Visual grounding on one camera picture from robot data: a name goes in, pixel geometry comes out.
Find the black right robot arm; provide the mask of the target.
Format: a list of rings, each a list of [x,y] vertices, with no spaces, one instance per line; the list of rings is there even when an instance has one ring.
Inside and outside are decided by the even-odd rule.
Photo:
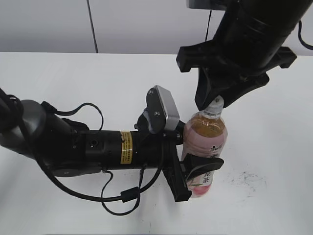
[[[181,72],[199,71],[195,103],[204,110],[216,97],[227,107],[269,82],[267,72],[286,69],[296,54],[284,46],[310,0],[224,0],[225,13],[213,39],[181,47]]]

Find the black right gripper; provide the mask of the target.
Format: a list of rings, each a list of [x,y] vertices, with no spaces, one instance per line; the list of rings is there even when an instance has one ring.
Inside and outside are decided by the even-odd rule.
[[[224,99],[224,108],[230,106],[245,94],[265,86],[269,82],[267,71],[275,67],[287,69],[296,58],[279,41],[210,40],[181,47],[176,61],[181,72],[199,68],[195,103],[198,110],[204,110],[218,95]],[[220,78],[210,69],[247,77],[221,92]]]

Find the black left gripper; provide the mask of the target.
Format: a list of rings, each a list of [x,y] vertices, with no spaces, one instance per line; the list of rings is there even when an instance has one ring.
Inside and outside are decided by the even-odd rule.
[[[180,167],[177,146],[182,144],[185,123],[179,121],[174,131],[162,131],[153,134],[148,129],[145,117],[139,117],[134,125],[135,153],[134,163],[147,168],[156,168],[156,173],[149,183],[140,188],[140,192],[148,190],[163,173],[175,202],[185,202],[192,192],[187,188],[185,180],[192,180],[210,171],[219,170],[224,160],[221,158],[204,158],[187,154],[183,160],[184,169]]]

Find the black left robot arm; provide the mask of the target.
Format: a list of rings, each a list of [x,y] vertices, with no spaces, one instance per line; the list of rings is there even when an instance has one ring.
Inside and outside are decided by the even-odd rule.
[[[134,131],[90,130],[69,119],[75,111],[58,111],[47,102],[19,100],[1,92],[0,144],[34,159],[58,188],[84,200],[106,201],[74,192],[59,178],[154,168],[156,175],[164,174],[174,200],[187,201],[191,197],[187,180],[218,170],[224,162],[192,154],[180,161],[177,145],[182,144],[184,123],[171,93],[154,86],[147,93],[146,103]]]

